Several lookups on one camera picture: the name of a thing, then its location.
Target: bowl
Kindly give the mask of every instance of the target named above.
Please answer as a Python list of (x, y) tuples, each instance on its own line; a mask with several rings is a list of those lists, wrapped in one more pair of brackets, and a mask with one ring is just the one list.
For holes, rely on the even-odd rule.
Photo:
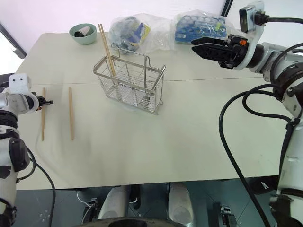
[[(90, 31), (87, 36), (84, 37), (75, 37), (75, 32), (79, 31), (80, 29), (84, 28), (85, 26), (90, 27)], [(82, 45), (87, 45), (93, 43), (97, 38), (97, 29), (96, 26), (92, 24), (79, 24), (72, 27), (69, 31), (71, 37), (78, 43)]]

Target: chopstick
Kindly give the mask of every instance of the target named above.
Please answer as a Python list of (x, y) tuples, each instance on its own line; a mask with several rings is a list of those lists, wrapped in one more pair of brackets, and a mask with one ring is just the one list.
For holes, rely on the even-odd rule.
[[(46, 88), (42, 88), (42, 97), (46, 98)], [(45, 128), (45, 106), (41, 107), (41, 141), (44, 140), (44, 128)]]
[(102, 24), (98, 24), (98, 27), (99, 27), (100, 34), (102, 36), (103, 44), (104, 44), (104, 47), (105, 47), (105, 50), (106, 50), (106, 55), (107, 55), (107, 59), (108, 59), (108, 62), (109, 62), (109, 66), (110, 66), (112, 75), (115, 76), (116, 72), (115, 72), (115, 68), (114, 68), (114, 64), (112, 62), (112, 59), (110, 57), (110, 52), (109, 52), (106, 37), (105, 37), (104, 31), (103, 31), (103, 26), (102, 26)]
[(74, 115), (72, 110), (72, 93), (71, 87), (68, 88), (69, 106), (70, 106), (70, 128), (71, 128), (71, 140), (74, 139)]

